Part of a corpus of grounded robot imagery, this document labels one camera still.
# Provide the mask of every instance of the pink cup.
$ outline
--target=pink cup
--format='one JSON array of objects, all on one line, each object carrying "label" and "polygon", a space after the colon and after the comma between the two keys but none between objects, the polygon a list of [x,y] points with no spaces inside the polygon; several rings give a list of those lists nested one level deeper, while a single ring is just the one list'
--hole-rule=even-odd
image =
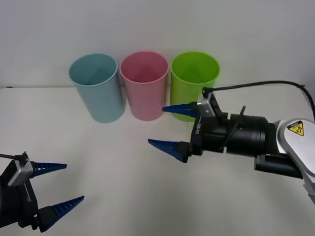
[{"label": "pink cup", "polygon": [[163,115],[166,100],[167,60],[159,53],[137,52],[126,57],[120,73],[132,114],[140,120]]}]

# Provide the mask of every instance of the light blue cup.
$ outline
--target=light blue cup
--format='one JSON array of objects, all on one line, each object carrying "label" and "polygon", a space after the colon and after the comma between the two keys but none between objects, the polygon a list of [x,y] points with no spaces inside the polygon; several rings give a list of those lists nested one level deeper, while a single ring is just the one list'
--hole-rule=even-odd
[{"label": "light blue cup", "polygon": [[125,110],[117,69],[112,57],[91,54],[78,59],[69,70],[92,118],[101,123],[117,120]]}]

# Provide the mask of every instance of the warning triangle sticker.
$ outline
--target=warning triangle sticker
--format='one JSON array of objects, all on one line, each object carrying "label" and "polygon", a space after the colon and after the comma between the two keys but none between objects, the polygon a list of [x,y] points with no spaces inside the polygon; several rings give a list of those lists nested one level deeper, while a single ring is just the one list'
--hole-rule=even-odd
[{"label": "warning triangle sticker", "polygon": [[291,124],[287,126],[287,128],[298,135],[304,136],[304,129],[303,129],[302,121],[298,121],[294,124]]}]

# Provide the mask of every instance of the white backdrop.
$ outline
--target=white backdrop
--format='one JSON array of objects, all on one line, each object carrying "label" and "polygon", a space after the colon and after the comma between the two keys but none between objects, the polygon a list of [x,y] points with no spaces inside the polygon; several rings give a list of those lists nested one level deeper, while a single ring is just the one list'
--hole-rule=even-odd
[{"label": "white backdrop", "polygon": [[212,54],[219,84],[313,76],[314,0],[1,0],[0,86],[69,86],[78,57]]}]

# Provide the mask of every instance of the plastic cup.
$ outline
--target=plastic cup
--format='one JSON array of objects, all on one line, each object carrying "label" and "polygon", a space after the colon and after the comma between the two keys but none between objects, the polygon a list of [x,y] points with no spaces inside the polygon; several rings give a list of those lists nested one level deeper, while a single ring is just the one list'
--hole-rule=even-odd
[{"label": "plastic cup", "polygon": [[166,100],[167,60],[156,52],[137,52],[120,65],[131,113],[140,120],[163,115]]},{"label": "plastic cup", "polygon": [[[171,71],[171,105],[178,105],[197,101],[204,86],[213,87],[220,66],[206,53],[185,52],[173,59]],[[188,116],[174,116],[183,121],[194,121]]]},{"label": "plastic cup", "polygon": [[105,54],[84,56],[70,67],[69,76],[95,121],[109,123],[124,113],[117,69],[117,62]]}]

